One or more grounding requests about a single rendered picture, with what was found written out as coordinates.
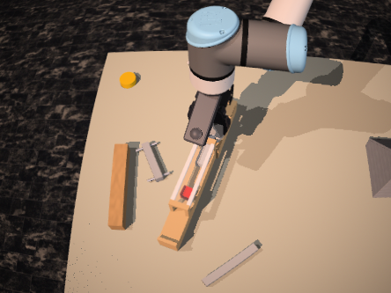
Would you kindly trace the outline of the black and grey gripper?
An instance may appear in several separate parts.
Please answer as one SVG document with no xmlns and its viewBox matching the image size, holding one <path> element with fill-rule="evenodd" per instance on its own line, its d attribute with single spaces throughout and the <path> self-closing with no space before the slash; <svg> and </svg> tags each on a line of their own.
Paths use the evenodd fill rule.
<svg viewBox="0 0 391 293">
<path fill-rule="evenodd" d="M 228 89 L 224 94 L 221 93 L 223 97 L 222 97 L 222 99 L 220 101 L 220 104 L 219 104 L 219 107 L 218 107 L 218 111 L 217 111 L 215 120 L 213 122 L 214 123 L 213 128 L 216 131 L 216 134 L 215 134 L 216 138 L 215 138 L 215 140 L 217 140 L 217 143 L 219 143 L 221 141 L 221 139 L 224 137 L 224 135 L 228 131 L 228 129 L 230 127 L 230 124 L 231 124 L 231 119 L 228 117 L 228 115 L 226 115 L 226 110 L 225 109 L 227 107 L 228 102 L 229 102 L 229 105 L 231 105 L 231 103 L 232 103 L 233 88 L 234 88 L 234 84 L 231 86 L 231 89 Z M 210 96 L 210 97 L 215 97 L 215 96 L 221 95 L 221 94 L 214 94 L 214 95 L 212 95 L 212 94 L 205 94 L 205 93 L 202 93 L 202 92 L 200 92 L 200 93 L 205 95 L 205 96 Z M 196 100 L 193 101 L 192 104 L 189 107 L 188 119 L 190 118 L 190 115 L 191 115 L 191 113 L 193 111 L 195 102 L 196 102 Z"/>
</svg>

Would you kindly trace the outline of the orange wooden plank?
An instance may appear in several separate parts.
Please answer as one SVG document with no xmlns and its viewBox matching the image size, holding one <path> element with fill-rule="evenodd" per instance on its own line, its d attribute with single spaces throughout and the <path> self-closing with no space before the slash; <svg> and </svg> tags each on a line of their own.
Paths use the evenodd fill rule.
<svg viewBox="0 0 391 293">
<path fill-rule="evenodd" d="M 126 227 L 129 154 L 127 143 L 114 145 L 108 212 L 108 226 L 111 230 L 125 231 Z"/>
</svg>

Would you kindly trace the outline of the grey bar with cross pins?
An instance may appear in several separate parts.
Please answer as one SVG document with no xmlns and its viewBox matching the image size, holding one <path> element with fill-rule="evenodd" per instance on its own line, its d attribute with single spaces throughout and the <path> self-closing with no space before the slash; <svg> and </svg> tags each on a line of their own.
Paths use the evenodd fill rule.
<svg viewBox="0 0 391 293">
<path fill-rule="evenodd" d="M 159 166 L 158 166 L 158 163 L 153 155 L 153 152 L 151 150 L 151 146 L 157 144 L 157 142 L 155 143 L 152 143 L 152 144 L 149 144 L 149 142 L 146 142 L 146 143 L 141 143 L 142 144 L 142 148 L 139 148 L 137 149 L 136 151 L 140 151 L 140 150 L 144 150 L 144 154 L 147 158 L 147 161 L 149 163 L 149 166 L 151 168 L 151 171 L 153 173 L 153 176 L 154 178 L 151 178 L 151 179 L 148 179 L 147 181 L 152 181 L 152 180 L 156 180 L 156 182 L 159 182 L 161 180 L 163 180 L 163 176 L 166 176 L 167 174 L 170 174 L 170 172 L 166 172 L 166 173 L 161 173 L 160 169 L 159 169 Z"/>
</svg>

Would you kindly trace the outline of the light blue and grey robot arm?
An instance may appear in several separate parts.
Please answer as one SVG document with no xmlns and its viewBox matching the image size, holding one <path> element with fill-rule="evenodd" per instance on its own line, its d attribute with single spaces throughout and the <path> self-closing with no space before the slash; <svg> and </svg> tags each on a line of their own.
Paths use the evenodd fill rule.
<svg viewBox="0 0 391 293">
<path fill-rule="evenodd" d="M 235 66 L 303 72 L 307 34 L 302 25 L 312 2 L 272 0 L 262 21 L 239 18 L 223 6 L 193 13 L 186 33 L 191 84 L 214 95 L 231 88 Z M 210 97 L 200 92 L 183 139 L 205 146 L 222 95 Z"/>
</svg>

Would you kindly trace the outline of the orange short cylinder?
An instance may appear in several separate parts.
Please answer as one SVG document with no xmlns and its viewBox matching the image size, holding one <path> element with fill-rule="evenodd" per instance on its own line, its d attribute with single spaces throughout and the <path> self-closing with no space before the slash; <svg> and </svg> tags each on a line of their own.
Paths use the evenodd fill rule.
<svg viewBox="0 0 391 293">
<path fill-rule="evenodd" d="M 136 84 L 136 76 L 132 72 L 125 72 L 120 76 L 120 83 L 123 88 L 131 88 Z"/>
</svg>

